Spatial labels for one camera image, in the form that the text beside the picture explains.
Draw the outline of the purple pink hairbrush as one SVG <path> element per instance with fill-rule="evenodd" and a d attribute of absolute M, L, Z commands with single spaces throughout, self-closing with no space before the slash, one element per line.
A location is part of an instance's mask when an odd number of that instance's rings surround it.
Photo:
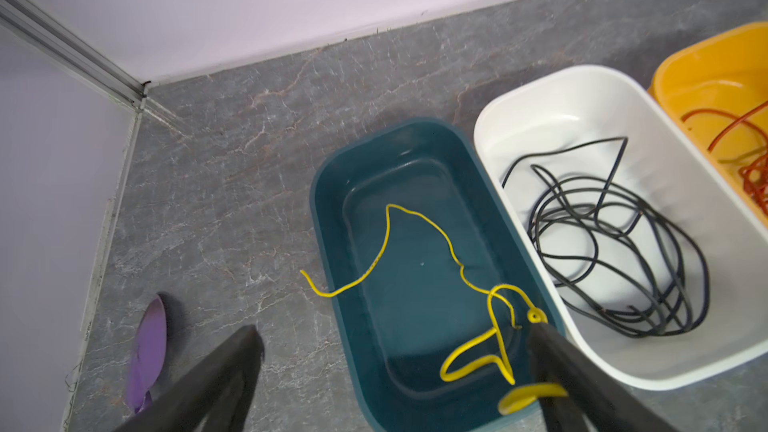
<path fill-rule="evenodd" d="M 140 321 L 129 361 L 125 402 L 136 414 L 152 403 L 150 390 L 163 369 L 166 349 L 166 310 L 162 297 L 156 295 Z"/>

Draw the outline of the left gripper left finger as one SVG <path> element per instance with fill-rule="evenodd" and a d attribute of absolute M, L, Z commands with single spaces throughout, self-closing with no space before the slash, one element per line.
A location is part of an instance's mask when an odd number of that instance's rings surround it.
<path fill-rule="evenodd" d="M 242 326 L 119 431 L 241 431 L 264 359 L 253 325 Z"/>

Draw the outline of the yellow plastic bin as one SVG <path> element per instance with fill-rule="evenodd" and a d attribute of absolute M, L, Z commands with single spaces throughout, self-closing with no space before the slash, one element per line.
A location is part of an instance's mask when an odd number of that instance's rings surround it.
<path fill-rule="evenodd" d="M 687 47 L 654 72 L 650 95 L 767 223 L 767 24 Z"/>

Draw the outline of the white plastic bin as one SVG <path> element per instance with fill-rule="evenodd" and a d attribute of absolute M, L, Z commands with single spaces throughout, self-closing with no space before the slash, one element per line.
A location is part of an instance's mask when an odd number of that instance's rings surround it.
<path fill-rule="evenodd" d="M 767 231 L 712 164 L 651 96 L 627 75 L 602 66 L 564 69 L 489 103 L 474 145 L 516 228 L 523 229 L 543 183 L 511 170 L 527 153 L 564 178 L 605 176 L 692 237 L 702 252 L 691 272 L 692 302 L 707 305 L 696 330 L 671 338 L 632 339 L 567 306 L 550 275 L 546 290 L 567 338 L 604 372 L 643 390 L 684 387 L 738 367 L 767 351 Z"/>

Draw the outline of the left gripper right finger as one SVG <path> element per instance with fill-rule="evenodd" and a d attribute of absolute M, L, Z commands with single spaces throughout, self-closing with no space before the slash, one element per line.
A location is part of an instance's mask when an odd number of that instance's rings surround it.
<path fill-rule="evenodd" d="M 592 363 L 551 325 L 534 324 L 527 341 L 536 383 L 561 386 L 564 397 L 540 396 L 549 431 L 672 431 L 619 383 Z"/>

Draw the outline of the teal plastic bin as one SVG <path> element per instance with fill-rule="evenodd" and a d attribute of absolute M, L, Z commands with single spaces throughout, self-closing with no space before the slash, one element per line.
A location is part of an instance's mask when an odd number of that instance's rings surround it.
<path fill-rule="evenodd" d="M 500 431 L 499 400 L 532 377 L 530 306 L 564 326 L 528 240 L 517 230 L 471 142 L 419 118 L 334 153 L 310 208 L 327 287 L 361 410 L 377 431 Z M 505 348 L 514 379 L 493 365 L 440 378 L 459 345 L 499 325 L 458 364 Z"/>

